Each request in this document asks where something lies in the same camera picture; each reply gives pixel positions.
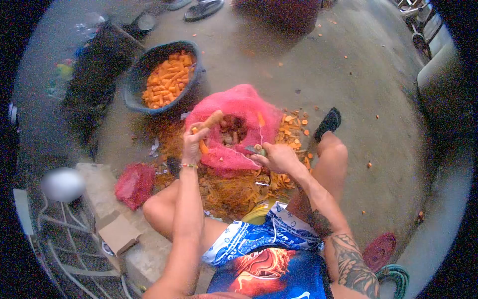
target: cardboard box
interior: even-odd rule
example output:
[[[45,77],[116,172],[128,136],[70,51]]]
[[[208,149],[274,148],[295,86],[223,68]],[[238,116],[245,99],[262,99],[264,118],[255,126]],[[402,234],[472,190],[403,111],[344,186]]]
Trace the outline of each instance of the cardboard box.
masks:
[[[99,236],[105,241],[115,256],[101,250],[114,267],[121,273],[126,272],[124,253],[138,241],[141,233],[115,210],[108,216],[96,221]]]

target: paisley pattern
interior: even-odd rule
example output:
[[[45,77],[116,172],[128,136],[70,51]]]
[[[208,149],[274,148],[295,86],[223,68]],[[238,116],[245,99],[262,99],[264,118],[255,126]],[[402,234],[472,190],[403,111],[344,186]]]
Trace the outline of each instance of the paisley pattern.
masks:
[[[286,204],[276,202],[262,225],[234,221],[203,254],[202,260],[220,267],[247,255],[256,248],[278,245],[288,250],[323,249],[323,243],[310,225],[292,215]]]

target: bracelet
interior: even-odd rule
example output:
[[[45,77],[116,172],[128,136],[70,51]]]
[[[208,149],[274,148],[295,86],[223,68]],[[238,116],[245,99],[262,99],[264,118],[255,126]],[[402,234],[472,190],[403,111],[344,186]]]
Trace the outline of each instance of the bracelet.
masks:
[[[198,169],[199,167],[196,164],[180,164],[179,167],[191,167],[191,168],[196,168]]]

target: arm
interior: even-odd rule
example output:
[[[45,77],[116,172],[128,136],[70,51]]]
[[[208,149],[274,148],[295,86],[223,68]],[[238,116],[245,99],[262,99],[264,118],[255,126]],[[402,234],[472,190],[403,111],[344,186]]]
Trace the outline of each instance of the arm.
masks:
[[[294,151],[283,144],[262,145],[268,158],[251,158],[274,172],[289,174],[309,198],[312,217],[309,221],[325,243],[327,270],[332,278],[331,289],[335,298],[376,299],[379,283],[375,274],[365,265],[360,249],[339,206],[300,163]]]
[[[183,164],[199,162],[198,141],[209,132],[184,134]],[[184,298],[194,294],[201,262],[200,242],[204,230],[204,212],[197,170],[183,167],[179,174],[180,188],[174,210],[173,246],[163,275],[144,294],[145,299]]]

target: graphic shirt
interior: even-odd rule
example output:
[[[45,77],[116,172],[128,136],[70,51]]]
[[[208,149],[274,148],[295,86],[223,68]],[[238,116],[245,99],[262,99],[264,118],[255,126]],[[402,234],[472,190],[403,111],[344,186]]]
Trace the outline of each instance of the graphic shirt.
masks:
[[[325,260],[317,252],[273,247],[218,268],[207,292],[236,292],[253,299],[332,298]]]

